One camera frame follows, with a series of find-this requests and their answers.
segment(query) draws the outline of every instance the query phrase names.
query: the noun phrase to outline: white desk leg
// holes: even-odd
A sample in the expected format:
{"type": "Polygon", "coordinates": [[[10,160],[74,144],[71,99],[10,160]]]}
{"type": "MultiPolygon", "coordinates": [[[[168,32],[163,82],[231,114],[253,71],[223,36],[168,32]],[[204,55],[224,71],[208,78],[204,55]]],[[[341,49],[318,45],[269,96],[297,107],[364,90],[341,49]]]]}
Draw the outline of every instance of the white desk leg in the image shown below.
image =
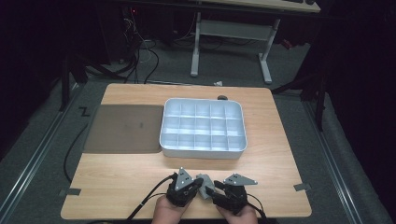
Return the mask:
{"type": "Polygon", "coordinates": [[[192,53],[192,63],[191,63],[192,77],[198,77],[200,33],[201,33],[201,12],[197,12],[197,22],[195,28],[195,46],[194,46],[194,52],[192,53]]]}
{"type": "Polygon", "coordinates": [[[274,25],[271,29],[268,41],[267,41],[267,46],[265,48],[265,51],[264,51],[264,53],[259,54],[260,64],[262,65],[262,75],[264,76],[264,82],[266,84],[272,83],[270,70],[268,69],[268,64],[267,64],[267,57],[270,52],[271,46],[274,42],[274,38],[275,38],[277,27],[279,26],[279,23],[280,23],[280,19],[275,20],[274,25]]]}

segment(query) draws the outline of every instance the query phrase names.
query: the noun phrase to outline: table top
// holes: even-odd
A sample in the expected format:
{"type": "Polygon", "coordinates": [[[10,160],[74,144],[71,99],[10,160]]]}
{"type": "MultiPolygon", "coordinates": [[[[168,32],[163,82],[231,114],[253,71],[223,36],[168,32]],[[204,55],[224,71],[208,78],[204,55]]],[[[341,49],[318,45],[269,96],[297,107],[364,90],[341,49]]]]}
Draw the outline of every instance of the table top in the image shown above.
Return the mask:
{"type": "Polygon", "coordinates": [[[308,5],[306,2],[295,3],[284,0],[201,0],[202,2],[231,4],[245,7],[266,7],[271,9],[291,10],[300,12],[320,12],[317,3],[308,5]]]}
{"type": "MultiPolygon", "coordinates": [[[[311,207],[276,109],[265,88],[110,84],[102,105],[164,105],[169,98],[217,99],[225,95],[243,109],[247,148],[238,160],[201,160],[153,154],[82,153],[61,216],[65,219],[124,219],[165,177],[184,167],[191,176],[208,174],[223,180],[233,173],[258,181],[246,186],[268,217],[308,217],[311,207]]],[[[166,192],[168,182],[156,192],[166,192]]],[[[259,206],[253,198],[248,200],[259,206]]],[[[152,218],[155,198],[135,218],[152,218]]],[[[222,218],[210,200],[197,195],[183,218],[222,218]]]]}

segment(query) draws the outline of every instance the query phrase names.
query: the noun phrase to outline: gray carpet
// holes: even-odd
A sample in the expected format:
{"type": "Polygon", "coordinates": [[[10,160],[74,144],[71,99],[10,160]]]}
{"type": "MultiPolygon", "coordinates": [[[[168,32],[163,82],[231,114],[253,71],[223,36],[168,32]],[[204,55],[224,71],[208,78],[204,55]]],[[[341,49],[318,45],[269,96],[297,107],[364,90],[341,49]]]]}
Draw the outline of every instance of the gray carpet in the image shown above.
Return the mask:
{"type": "MultiPolygon", "coordinates": [[[[147,45],[151,47],[153,42],[148,42],[147,45]]],[[[248,46],[229,44],[210,50],[210,48],[216,47],[216,44],[203,44],[200,75],[191,78],[189,73],[192,46],[175,45],[170,48],[157,43],[152,50],[159,55],[160,63],[149,80],[154,83],[165,81],[194,85],[213,85],[214,82],[222,81],[224,86],[274,89],[293,80],[302,59],[309,50],[308,45],[290,50],[274,45],[268,58],[274,83],[267,86],[263,84],[257,56],[246,53],[246,49],[249,52],[256,49],[255,45],[260,45],[260,43],[248,46]]],[[[141,83],[155,66],[156,57],[142,49],[140,61],[137,74],[141,83]]],[[[121,66],[123,65],[115,63],[109,68],[117,69],[121,66]]],[[[129,80],[130,83],[134,82],[133,76],[129,80]]],[[[49,145],[47,155],[23,193],[8,223],[87,223],[85,220],[69,221],[62,220],[60,217],[64,196],[60,196],[59,193],[69,186],[64,177],[64,158],[73,140],[90,120],[90,117],[81,116],[81,107],[87,107],[87,114],[90,114],[100,104],[106,85],[111,82],[120,81],[107,77],[90,76],[89,82],[81,89],[81,94],[65,115],[59,131],[54,135],[53,141],[49,145]]],[[[60,85],[57,85],[47,102],[31,117],[28,127],[14,148],[0,163],[0,202],[7,198],[24,167],[39,146],[46,130],[58,115],[61,105],[60,91],[60,85]]],[[[288,91],[274,97],[302,180],[312,187],[307,195],[313,213],[310,217],[279,218],[278,222],[281,224],[349,223],[326,166],[316,130],[312,126],[300,98],[295,93],[296,91],[288,91]]],[[[332,111],[331,101],[327,99],[326,104],[327,109],[323,122],[324,134],[359,208],[362,223],[392,223],[350,149],[332,111]]],[[[71,176],[77,168],[83,140],[82,135],[68,156],[66,167],[71,176]]],[[[192,221],[183,221],[183,223],[192,223],[192,221]]]]}

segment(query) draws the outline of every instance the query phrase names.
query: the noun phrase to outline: hand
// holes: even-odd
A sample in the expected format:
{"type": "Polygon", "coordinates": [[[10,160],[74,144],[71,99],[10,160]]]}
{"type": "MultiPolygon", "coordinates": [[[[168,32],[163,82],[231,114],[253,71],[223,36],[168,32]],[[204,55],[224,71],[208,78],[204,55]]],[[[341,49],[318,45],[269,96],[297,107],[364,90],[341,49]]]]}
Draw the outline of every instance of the hand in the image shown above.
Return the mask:
{"type": "Polygon", "coordinates": [[[177,224],[191,202],[184,207],[173,205],[165,195],[157,199],[151,224],[177,224]]]}
{"type": "Polygon", "coordinates": [[[233,212],[216,205],[219,212],[227,219],[229,224],[258,224],[256,210],[246,205],[242,210],[234,215],[233,212]]]}

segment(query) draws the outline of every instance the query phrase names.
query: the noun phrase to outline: white plastic tray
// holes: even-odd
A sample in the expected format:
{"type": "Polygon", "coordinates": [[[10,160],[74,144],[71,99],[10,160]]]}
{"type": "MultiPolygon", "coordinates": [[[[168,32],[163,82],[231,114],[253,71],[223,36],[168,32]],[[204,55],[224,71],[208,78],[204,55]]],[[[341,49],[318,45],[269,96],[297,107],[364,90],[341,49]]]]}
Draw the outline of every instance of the white plastic tray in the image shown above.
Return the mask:
{"type": "Polygon", "coordinates": [[[247,146],[242,107],[228,100],[169,99],[160,145],[168,157],[238,159],[247,146]]]}

